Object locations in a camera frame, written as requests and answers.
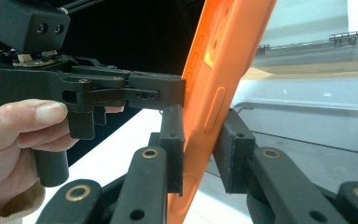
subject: screw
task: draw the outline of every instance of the screw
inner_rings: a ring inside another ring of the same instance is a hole
[[[63,25],[62,25],[62,24],[61,24],[61,25],[57,25],[57,26],[56,26],[56,29],[54,30],[54,32],[56,33],[56,35],[62,34],[62,32],[63,32]]]
[[[48,25],[45,23],[40,23],[36,29],[36,32],[40,35],[45,34],[48,31]]]

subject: black handle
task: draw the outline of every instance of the black handle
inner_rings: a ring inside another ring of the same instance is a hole
[[[66,151],[46,152],[35,150],[34,157],[42,186],[56,187],[68,179],[69,170]]]

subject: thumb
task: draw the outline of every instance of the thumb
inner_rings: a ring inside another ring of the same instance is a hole
[[[0,149],[10,147],[20,133],[62,122],[68,110],[62,103],[25,100],[0,106]]]

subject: finger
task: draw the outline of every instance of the finger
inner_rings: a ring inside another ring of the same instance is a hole
[[[33,149],[52,152],[65,151],[71,148],[77,141],[78,139],[73,139],[70,134],[67,134],[53,142],[35,146]]]
[[[0,149],[11,146],[20,133],[28,133],[62,122],[64,104],[25,100],[0,106]]]
[[[68,119],[61,123],[47,127],[42,130],[21,133],[16,140],[16,145],[20,148],[35,147],[53,142],[69,133]]]
[[[106,106],[105,107],[106,113],[119,113],[119,112],[123,112],[123,111],[124,111],[124,106],[120,106],[120,107]]]

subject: orange phone case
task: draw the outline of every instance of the orange phone case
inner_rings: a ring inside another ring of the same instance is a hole
[[[168,195],[168,223],[183,223],[241,77],[275,0],[206,0],[187,57],[184,192]]]

